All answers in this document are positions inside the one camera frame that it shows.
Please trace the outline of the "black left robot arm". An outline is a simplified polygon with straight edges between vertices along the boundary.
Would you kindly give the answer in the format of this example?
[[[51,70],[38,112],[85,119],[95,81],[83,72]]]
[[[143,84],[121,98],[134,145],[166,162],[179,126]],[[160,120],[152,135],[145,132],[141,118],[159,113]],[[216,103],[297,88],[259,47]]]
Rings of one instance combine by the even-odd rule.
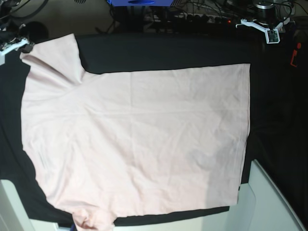
[[[255,0],[253,6],[256,16],[253,19],[242,18],[235,27],[254,28],[264,34],[267,44],[280,43],[280,33],[291,22],[294,5],[288,1]]]

